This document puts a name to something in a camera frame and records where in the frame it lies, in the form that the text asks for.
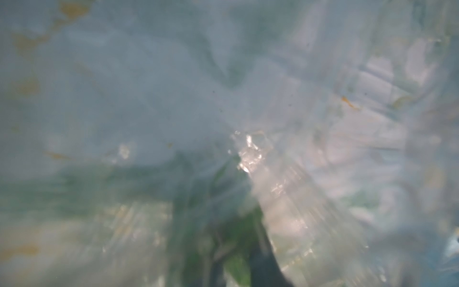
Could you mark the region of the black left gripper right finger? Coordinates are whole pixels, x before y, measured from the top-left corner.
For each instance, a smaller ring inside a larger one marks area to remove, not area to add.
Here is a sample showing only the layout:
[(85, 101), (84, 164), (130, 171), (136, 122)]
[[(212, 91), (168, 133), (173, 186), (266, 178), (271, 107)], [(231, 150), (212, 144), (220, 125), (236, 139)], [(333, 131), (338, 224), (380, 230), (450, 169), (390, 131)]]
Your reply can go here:
[(249, 248), (249, 270), (251, 287), (291, 287), (291, 281), (285, 277), (273, 253), (266, 229), (260, 220), (253, 223), (256, 237)]

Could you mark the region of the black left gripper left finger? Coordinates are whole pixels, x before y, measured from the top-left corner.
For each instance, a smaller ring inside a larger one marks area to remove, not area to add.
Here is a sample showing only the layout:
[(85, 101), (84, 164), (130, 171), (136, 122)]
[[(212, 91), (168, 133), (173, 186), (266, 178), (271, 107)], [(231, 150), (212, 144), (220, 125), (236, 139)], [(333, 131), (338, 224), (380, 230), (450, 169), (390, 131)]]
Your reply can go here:
[(214, 249), (204, 258), (204, 286), (225, 287), (224, 260)]

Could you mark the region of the clear clamshell with peppers back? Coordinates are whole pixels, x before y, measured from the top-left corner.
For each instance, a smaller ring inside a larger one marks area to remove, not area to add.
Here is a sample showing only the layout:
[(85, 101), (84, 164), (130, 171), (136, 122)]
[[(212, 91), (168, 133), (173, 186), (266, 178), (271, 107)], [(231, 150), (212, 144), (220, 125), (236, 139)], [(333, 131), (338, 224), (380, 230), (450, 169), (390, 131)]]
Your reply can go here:
[(456, 287), (457, 1), (109, 1), (124, 88), (199, 152), (128, 168), (179, 188), (172, 253), (78, 287), (251, 285), (253, 223), (292, 287)]

